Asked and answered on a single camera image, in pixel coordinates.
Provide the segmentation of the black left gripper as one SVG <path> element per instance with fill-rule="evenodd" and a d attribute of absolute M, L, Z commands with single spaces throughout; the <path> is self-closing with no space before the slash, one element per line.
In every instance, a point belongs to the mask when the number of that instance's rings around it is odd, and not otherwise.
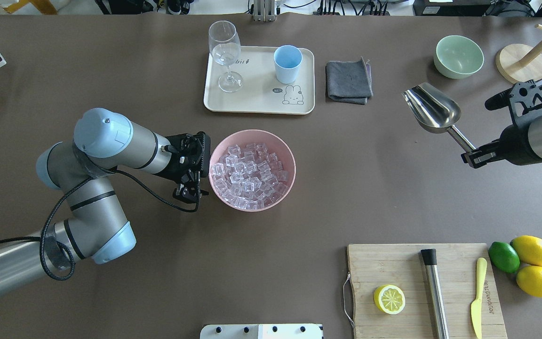
<path fill-rule="evenodd" d="M 170 179 L 178 186 L 173 191 L 174 199 L 186 204 L 195 204 L 208 191 L 200 189 L 195 182 L 200 178 L 199 161 L 201 144 L 192 134 L 162 137 L 155 134 L 156 150 L 151 159 L 151 173 Z"/>

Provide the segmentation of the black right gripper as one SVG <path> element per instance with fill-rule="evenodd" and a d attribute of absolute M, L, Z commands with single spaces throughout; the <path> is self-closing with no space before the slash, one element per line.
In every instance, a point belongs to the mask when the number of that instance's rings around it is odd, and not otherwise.
<path fill-rule="evenodd" d="M 498 139 L 462 153 L 461 159 L 472 168 L 480 168 L 490 162 L 505 159 L 505 154 L 509 153 L 510 149 L 511 142 Z"/>

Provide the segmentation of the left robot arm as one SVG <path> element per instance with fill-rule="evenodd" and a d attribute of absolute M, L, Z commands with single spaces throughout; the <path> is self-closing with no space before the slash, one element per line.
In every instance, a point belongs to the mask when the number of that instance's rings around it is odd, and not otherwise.
<path fill-rule="evenodd" d="M 0 240 L 0 296 L 48 276 L 71 278 L 76 264 L 114 260 L 136 245 L 136 237 L 109 177 L 129 167 L 175 182 L 173 197 L 199 207 L 207 191 L 211 140 L 205 132 L 161 135 L 104 108 L 86 111 L 71 142 L 54 144 L 36 162 L 48 187 L 63 192 L 38 233 Z"/>

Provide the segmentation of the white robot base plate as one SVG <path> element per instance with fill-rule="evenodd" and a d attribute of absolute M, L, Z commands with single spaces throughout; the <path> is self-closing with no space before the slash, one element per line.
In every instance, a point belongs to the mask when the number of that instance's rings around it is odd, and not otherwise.
<path fill-rule="evenodd" d="M 322 324 L 254 323 L 209 324 L 200 331 L 200 339 L 323 339 Z"/>

